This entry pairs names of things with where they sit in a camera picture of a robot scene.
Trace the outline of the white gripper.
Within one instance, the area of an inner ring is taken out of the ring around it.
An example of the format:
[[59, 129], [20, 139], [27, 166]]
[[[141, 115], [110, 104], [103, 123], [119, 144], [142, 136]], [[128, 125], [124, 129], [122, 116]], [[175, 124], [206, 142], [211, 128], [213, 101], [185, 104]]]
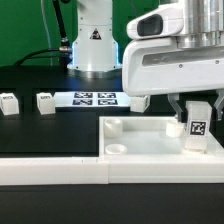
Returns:
[[214, 107], [221, 120], [224, 45], [178, 49], [173, 37], [132, 41], [123, 55], [122, 86], [129, 96], [169, 94], [179, 122], [183, 110], [178, 93], [219, 89]]

